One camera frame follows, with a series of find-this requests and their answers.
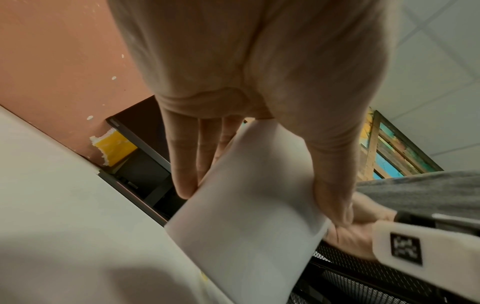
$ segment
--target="human hand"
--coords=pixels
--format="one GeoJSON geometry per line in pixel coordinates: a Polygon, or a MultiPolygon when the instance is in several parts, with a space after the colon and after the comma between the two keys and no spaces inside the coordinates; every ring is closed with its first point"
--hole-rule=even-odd
{"type": "Polygon", "coordinates": [[[244,117],[274,117],[305,140],[322,212],[350,224],[358,137],[393,46],[395,5],[109,0],[158,100],[179,196],[193,195],[244,117]]]}
{"type": "Polygon", "coordinates": [[[373,252],[373,224],[378,220],[393,221],[397,212],[377,204],[359,192],[353,194],[352,206],[352,225],[339,227],[332,223],[323,240],[350,255],[376,260],[373,252]]]}

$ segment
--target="white surface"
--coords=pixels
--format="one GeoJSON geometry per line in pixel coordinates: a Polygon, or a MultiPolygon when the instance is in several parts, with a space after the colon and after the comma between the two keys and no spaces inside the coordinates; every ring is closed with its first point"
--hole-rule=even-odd
{"type": "Polygon", "coordinates": [[[236,304],[283,304],[330,221],[305,142],[274,120],[243,126],[165,229],[236,304]]]}
{"type": "Polygon", "coordinates": [[[1,304],[216,297],[164,229],[81,157],[4,108],[0,143],[1,304]]]}
{"type": "Polygon", "coordinates": [[[389,221],[376,222],[372,237],[383,265],[480,302],[480,238],[389,221]],[[420,239],[422,266],[392,256],[390,233],[420,239]]]}
{"type": "Polygon", "coordinates": [[[480,169],[475,157],[480,139],[472,135],[479,129],[480,93],[468,86],[480,83],[480,1],[404,0],[403,5],[400,38],[415,34],[400,44],[372,107],[443,169],[480,169]]]}

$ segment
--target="qr code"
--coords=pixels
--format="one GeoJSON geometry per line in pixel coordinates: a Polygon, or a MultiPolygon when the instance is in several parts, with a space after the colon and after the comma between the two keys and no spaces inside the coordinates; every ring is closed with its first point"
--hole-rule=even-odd
{"type": "Polygon", "coordinates": [[[409,262],[423,265],[420,239],[412,236],[390,233],[391,254],[409,262]]]}

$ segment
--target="tiled ceiling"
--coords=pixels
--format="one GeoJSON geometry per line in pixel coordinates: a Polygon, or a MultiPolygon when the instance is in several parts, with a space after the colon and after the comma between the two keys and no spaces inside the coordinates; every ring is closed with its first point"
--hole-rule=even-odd
{"type": "Polygon", "coordinates": [[[404,0],[379,110],[445,170],[480,169],[480,0],[404,0]]]}

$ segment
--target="brown wall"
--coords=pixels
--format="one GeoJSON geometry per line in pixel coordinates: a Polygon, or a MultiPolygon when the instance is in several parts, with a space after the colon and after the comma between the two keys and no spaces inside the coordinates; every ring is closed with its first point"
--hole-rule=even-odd
{"type": "Polygon", "coordinates": [[[102,164],[89,137],[150,95],[106,1],[0,2],[0,105],[65,146],[102,164]]]}

